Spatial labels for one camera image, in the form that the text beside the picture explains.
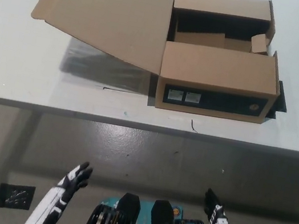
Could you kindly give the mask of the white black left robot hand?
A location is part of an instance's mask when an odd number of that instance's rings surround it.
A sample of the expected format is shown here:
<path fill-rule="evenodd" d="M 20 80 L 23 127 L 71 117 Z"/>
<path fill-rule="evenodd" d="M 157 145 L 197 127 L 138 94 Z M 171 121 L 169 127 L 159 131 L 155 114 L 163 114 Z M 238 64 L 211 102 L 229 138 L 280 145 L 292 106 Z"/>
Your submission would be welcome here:
<path fill-rule="evenodd" d="M 92 171 L 88 161 L 69 171 L 46 193 L 25 224 L 57 224 L 74 194 L 87 187 Z"/>

